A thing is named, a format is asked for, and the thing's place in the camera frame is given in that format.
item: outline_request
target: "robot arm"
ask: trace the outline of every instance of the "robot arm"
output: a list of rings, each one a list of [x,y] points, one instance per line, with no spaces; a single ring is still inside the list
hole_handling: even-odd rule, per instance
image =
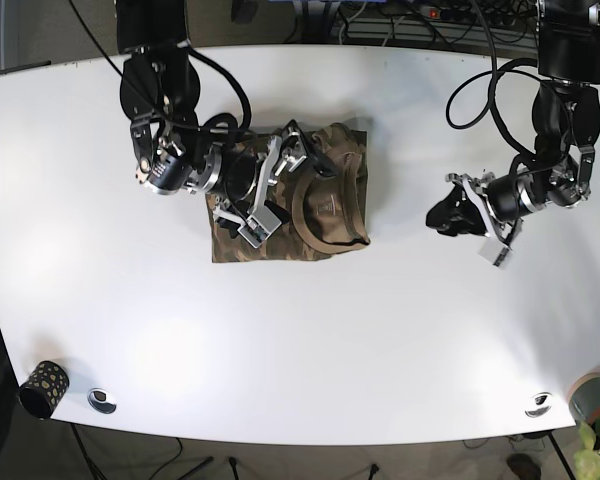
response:
[[[506,130],[497,106],[492,117],[503,137],[518,151],[509,173],[496,178],[449,174],[451,194],[427,215],[427,226],[448,236],[484,235],[481,255],[500,266],[520,232],[522,217],[554,203],[574,207],[587,200],[600,134],[600,1],[538,0],[538,62],[514,60],[500,75],[517,66],[537,66],[542,80],[532,120],[535,153]],[[571,146],[580,158],[569,154]]]
[[[229,72],[191,48],[185,0],[117,0],[116,16],[118,50],[131,54],[124,63],[120,103],[131,121],[138,182],[160,195],[214,194],[214,220],[258,248],[289,218],[267,200],[267,189],[282,172],[309,161],[328,177],[336,175],[335,166],[295,121],[270,137],[267,154],[237,147],[252,133],[249,100]],[[199,124],[201,85],[190,56],[231,84],[242,105],[240,125],[229,113]]]

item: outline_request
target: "tripod leg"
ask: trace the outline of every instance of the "tripod leg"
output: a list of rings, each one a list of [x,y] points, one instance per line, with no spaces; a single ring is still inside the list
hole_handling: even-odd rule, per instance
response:
[[[231,471],[233,472],[233,478],[234,480],[240,480],[240,477],[238,476],[238,461],[233,458],[233,457],[229,457],[229,465],[231,465]]]
[[[206,467],[207,465],[209,465],[211,462],[213,462],[213,457],[207,457],[207,458],[205,458],[198,465],[196,465],[191,470],[189,470],[187,473],[185,473],[180,478],[178,478],[178,480],[184,480],[185,478],[190,477],[194,473],[199,472],[200,470],[202,470],[204,467]]]
[[[564,455],[562,454],[560,445],[558,445],[558,442],[556,442],[556,439],[553,437],[553,432],[549,432],[548,436],[549,436],[549,440],[551,440],[551,444],[553,445],[553,448],[556,449],[558,458],[562,462],[562,466],[564,467],[565,471],[567,472],[567,475],[569,476],[570,480],[576,480],[576,477],[573,475],[573,472],[571,471],[571,468],[569,467],[569,464],[567,463],[567,459],[564,458]]]
[[[369,480],[373,480],[373,477],[376,476],[376,473],[380,471],[380,467],[378,467],[375,463],[371,465],[371,470],[369,470]]]

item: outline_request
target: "metal bracket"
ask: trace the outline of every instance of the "metal bracket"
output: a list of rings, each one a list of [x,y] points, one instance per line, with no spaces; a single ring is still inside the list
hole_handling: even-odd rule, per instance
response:
[[[593,172],[593,162],[596,159],[596,149],[593,145],[584,145],[579,147],[580,167],[578,168],[578,193],[588,199],[591,195],[591,174]]]

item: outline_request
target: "floor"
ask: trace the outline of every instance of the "floor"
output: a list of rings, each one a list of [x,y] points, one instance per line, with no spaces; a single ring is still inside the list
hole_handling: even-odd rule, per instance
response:
[[[75,0],[85,21],[108,53],[116,53],[112,1]],[[281,43],[293,28],[289,3],[260,1],[250,25],[229,21],[231,0],[189,0],[189,30],[195,46]],[[21,64],[42,60],[60,63],[98,56],[80,29],[67,2],[21,1],[19,15]],[[110,479],[148,479],[178,451],[175,439],[82,428],[93,460]],[[578,448],[575,429],[555,432],[568,459]],[[195,478],[229,479],[226,457],[240,463],[243,479],[258,480],[366,480],[370,464],[377,463],[378,480],[512,479],[505,459],[515,451],[532,455],[543,469],[543,479],[567,478],[547,439],[494,438],[467,442],[374,447],[264,446],[183,440],[184,452],[159,478],[175,479],[197,461],[213,455],[216,461]],[[21,408],[14,411],[12,431],[0,461],[0,480],[27,478],[89,479],[69,426],[40,422]]]

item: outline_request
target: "brown fabric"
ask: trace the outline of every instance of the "brown fabric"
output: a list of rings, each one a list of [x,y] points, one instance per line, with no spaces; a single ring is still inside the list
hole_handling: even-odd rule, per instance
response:
[[[269,188],[267,198],[293,218],[260,248],[254,249],[241,236],[231,239],[229,231],[213,221],[215,197],[207,195],[214,263],[316,261],[369,244],[364,228],[368,177],[366,133],[333,124],[313,134],[313,140],[336,164],[340,174],[323,179],[308,162],[294,173],[284,172],[278,184]],[[266,143],[265,137],[255,148],[266,151]]]

